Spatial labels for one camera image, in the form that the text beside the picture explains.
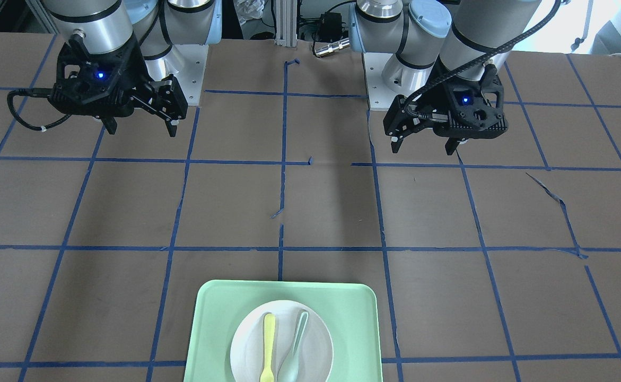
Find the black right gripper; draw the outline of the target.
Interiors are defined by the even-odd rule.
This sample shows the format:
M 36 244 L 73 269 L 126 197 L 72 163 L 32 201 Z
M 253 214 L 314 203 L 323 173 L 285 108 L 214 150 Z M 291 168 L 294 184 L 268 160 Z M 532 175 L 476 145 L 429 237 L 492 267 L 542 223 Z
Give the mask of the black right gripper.
M 109 135 L 117 131 L 115 118 L 126 118 L 148 101 L 150 113 L 161 118 L 170 137 L 186 118 L 188 102 L 176 75 L 153 81 L 138 41 L 129 40 L 117 50 L 92 54 L 82 40 L 68 40 L 57 58 L 56 82 L 49 103 L 66 115 L 103 118 Z

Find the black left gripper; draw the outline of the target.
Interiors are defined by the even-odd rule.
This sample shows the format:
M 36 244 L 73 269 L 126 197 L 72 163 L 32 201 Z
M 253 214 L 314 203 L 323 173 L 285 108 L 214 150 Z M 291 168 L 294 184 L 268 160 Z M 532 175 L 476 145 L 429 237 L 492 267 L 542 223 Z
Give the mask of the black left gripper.
M 416 103 L 405 106 L 406 97 L 396 95 L 383 119 L 384 133 L 391 139 L 393 154 L 400 150 L 404 138 L 432 128 L 439 137 L 447 137 L 444 145 L 447 155 L 453 155 L 461 139 L 492 140 L 506 133 L 509 124 L 504 115 L 504 87 L 495 65 L 483 68 L 478 81 L 454 76 L 436 85 Z M 429 115 L 432 111 L 446 115 L 445 123 L 432 123 L 430 119 L 412 116 Z

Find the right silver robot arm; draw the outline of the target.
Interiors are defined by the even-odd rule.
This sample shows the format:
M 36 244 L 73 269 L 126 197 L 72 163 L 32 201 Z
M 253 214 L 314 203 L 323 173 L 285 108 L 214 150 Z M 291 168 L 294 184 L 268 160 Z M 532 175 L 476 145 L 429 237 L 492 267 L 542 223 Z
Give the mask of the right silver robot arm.
M 136 109 L 160 118 L 170 137 L 188 112 L 167 64 L 179 45 L 222 37 L 221 1 L 44 1 L 64 44 L 49 104 L 65 115 L 102 121 L 109 134 Z

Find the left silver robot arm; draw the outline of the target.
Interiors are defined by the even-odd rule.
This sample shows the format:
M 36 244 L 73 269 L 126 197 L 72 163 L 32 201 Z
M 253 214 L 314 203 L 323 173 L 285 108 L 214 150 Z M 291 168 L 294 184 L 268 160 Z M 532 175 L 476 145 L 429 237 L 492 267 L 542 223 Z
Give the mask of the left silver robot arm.
M 448 139 L 448 155 L 465 141 L 493 140 L 507 132 L 498 72 L 539 5 L 356 2 L 349 16 L 352 49 L 390 56 L 381 79 L 395 93 L 383 119 L 393 153 L 424 129 Z

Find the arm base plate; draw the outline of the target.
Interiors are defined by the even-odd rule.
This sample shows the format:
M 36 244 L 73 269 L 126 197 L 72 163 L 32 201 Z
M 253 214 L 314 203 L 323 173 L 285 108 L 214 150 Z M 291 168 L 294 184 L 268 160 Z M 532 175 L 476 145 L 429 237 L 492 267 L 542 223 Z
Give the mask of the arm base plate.
M 408 97 L 423 87 L 433 70 L 432 65 L 407 67 L 395 54 L 387 53 L 364 53 L 363 63 L 371 111 L 388 111 L 395 96 Z
M 172 73 L 189 106 L 199 106 L 209 45 L 174 45 L 160 58 L 146 60 L 148 73 L 159 81 Z

